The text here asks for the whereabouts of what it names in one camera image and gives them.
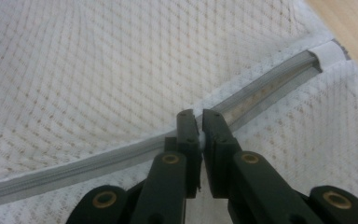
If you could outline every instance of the textured fabric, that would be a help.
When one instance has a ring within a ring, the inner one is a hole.
[[[199,115],[330,39],[302,1],[1,0],[0,180],[171,130],[179,111]],[[332,66],[236,136],[295,189],[331,183],[358,196],[355,65]],[[2,204],[0,223],[64,223],[89,190],[127,189],[149,165]],[[187,223],[229,222],[206,188]]]

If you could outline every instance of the wooden surface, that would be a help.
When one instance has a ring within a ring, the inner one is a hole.
[[[358,62],[358,0],[307,0]]]

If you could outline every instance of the open zipper section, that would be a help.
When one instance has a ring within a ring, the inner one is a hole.
[[[222,113],[232,131],[253,119],[284,95],[320,73],[315,55],[304,51],[271,69],[212,110]],[[196,117],[201,124],[202,117]],[[115,149],[64,166],[0,182],[0,204],[10,203],[47,191],[107,175],[154,158],[164,148],[171,131],[140,143]]]

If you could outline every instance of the gray zipper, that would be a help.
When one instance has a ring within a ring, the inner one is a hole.
[[[227,121],[230,128],[236,130],[276,103],[285,94],[319,74],[318,69],[316,69],[317,64],[317,58],[308,51],[299,53],[231,95],[222,103],[214,106],[212,110],[227,116],[230,111],[239,110],[239,116],[232,117]],[[268,88],[268,91],[263,91],[268,86],[271,86],[271,88]],[[256,94],[260,96],[249,105],[245,104],[245,110],[236,108],[243,102],[250,101]],[[196,117],[196,120],[200,124],[201,116]],[[175,131],[171,131],[83,161],[76,161],[46,171],[2,181],[0,182],[0,204],[63,188],[149,161],[163,150],[165,136],[174,134]]]

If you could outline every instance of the brass screw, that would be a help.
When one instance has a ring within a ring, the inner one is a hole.
[[[334,191],[327,191],[324,193],[324,199],[330,203],[331,205],[335,206],[339,209],[350,209],[351,208],[351,201],[346,197],[335,193]]]
[[[117,195],[110,190],[101,192],[92,199],[92,205],[96,208],[105,208],[114,204],[117,200]]]
[[[255,164],[258,163],[258,157],[252,154],[245,153],[241,156],[241,159],[247,163]]]
[[[176,164],[179,162],[179,157],[176,155],[165,155],[162,157],[162,161],[164,161],[167,164]]]

